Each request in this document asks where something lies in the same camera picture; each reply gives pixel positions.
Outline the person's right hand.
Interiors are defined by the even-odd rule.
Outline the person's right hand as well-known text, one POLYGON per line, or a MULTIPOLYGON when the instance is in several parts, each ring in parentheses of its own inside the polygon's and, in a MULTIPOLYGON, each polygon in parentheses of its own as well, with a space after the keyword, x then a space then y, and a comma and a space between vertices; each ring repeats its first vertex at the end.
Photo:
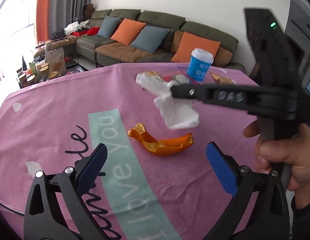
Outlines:
POLYGON ((263 141, 259 137, 255 156, 258 171, 270 171, 272 163, 291 165, 288 190, 295 193, 295 209, 310 213, 310 129, 299 126, 299 136, 293 139, 263 141))

